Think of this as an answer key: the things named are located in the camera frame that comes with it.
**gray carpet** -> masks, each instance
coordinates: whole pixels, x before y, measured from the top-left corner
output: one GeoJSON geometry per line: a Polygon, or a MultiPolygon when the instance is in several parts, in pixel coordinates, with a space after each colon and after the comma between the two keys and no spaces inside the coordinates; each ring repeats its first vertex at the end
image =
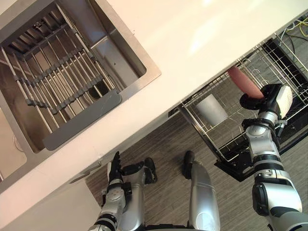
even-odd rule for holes
{"type": "MultiPolygon", "coordinates": [[[[308,212],[308,138],[282,156],[300,194],[303,211],[308,212]]],[[[252,177],[239,183],[213,164],[215,158],[195,130],[180,115],[167,121],[121,154],[122,165],[152,157],[158,182],[145,188],[146,224],[186,225],[188,220],[190,181],[180,173],[186,150],[195,152],[208,170],[217,192],[222,231],[268,231],[265,218],[252,208],[252,177]]],[[[101,202],[101,189],[107,185],[106,167],[87,179],[92,194],[101,202]]]]}

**person's foot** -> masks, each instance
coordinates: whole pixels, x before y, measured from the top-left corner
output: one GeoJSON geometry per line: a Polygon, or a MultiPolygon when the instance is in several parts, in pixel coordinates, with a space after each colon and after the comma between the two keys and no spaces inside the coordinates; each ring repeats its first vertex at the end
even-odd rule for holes
{"type": "Polygon", "coordinates": [[[192,166],[194,162],[194,153],[187,151],[184,156],[182,174],[186,179],[192,178],[192,166]]]}

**yellow cable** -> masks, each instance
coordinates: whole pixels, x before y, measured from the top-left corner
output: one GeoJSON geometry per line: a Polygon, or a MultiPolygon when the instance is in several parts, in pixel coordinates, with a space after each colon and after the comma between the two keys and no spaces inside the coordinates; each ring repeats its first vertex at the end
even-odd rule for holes
{"type": "Polygon", "coordinates": [[[290,31],[290,30],[293,30],[293,29],[296,28],[296,27],[299,27],[299,30],[300,30],[300,32],[302,33],[302,35],[303,35],[304,37],[308,37],[308,35],[306,35],[306,34],[304,33],[303,29],[302,29],[302,25],[308,26],[308,22],[306,22],[306,20],[308,20],[308,17],[305,18],[303,21],[300,21],[300,22],[299,22],[298,24],[296,24],[293,28],[291,28],[291,29],[286,29],[286,31],[290,31]]]}
{"type": "Polygon", "coordinates": [[[302,29],[302,26],[301,26],[301,25],[299,25],[299,30],[300,30],[300,32],[302,33],[303,36],[308,37],[308,35],[306,35],[306,34],[303,32],[303,29],[302,29]]]}

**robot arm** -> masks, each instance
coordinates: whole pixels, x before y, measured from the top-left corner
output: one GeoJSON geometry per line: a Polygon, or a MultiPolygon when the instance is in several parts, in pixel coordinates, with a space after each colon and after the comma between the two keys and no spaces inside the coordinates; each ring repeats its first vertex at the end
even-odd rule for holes
{"type": "Polygon", "coordinates": [[[256,100],[246,94],[241,105],[259,110],[258,118],[243,121],[255,169],[253,208],[269,221],[272,231],[308,230],[308,215],[279,155],[275,126],[285,117],[292,104],[292,92],[281,84],[262,88],[265,98],[256,100]]]}
{"type": "Polygon", "coordinates": [[[117,152],[111,163],[104,205],[89,231],[116,231],[118,228],[126,205],[126,196],[131,194],[130,183],[123,183],[120,170],[120,155],[117,152]]]}

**sink rack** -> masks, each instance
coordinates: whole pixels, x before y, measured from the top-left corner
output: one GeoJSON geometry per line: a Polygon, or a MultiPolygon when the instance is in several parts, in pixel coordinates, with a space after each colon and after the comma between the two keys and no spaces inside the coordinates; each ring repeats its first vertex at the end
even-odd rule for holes
{"type": "Polygon", "coordinates": [[[106,70],[55,5],[7,47],[1,47],[26,104],[35,107],[50,133],[43,140],[49,150],[121,102],[106,70]]]}

